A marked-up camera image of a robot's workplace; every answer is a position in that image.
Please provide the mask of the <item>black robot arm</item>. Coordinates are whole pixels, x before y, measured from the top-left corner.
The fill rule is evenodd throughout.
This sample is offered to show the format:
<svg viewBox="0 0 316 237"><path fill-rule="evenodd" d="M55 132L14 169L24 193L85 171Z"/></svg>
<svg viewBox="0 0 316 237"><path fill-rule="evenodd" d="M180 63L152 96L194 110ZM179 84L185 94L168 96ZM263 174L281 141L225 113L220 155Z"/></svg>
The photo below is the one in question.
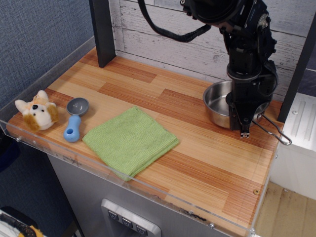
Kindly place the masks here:
<svg viewBox="0 0 316 237"><path fill-rule="evenodd" d="M253 118L264 112L278 84L270 56L276 40L270 30L266 4L261 0L182 0L193 19L218 27L229 55L227 75L232 90L227 95L230 129L242 138L250 135Z"/></svg>

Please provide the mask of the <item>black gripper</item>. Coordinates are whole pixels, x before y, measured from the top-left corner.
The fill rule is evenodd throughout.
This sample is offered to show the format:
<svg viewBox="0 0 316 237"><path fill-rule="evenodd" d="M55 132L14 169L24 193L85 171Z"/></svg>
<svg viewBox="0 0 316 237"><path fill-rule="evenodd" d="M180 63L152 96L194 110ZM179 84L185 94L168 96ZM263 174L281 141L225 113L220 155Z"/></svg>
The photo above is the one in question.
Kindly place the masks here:
<svg viewBox="0 0 316 237"><path fill-rule="evenodd" d="M241 109L245 103L255 101L271 102L278 84L278 75L274 61L268 60L258 66L254 72L242 74L229 63L227 74L232 79L232 101L238 113L240 123L240 137L249 138L252 119L245 117L246 113Z"/></svg>

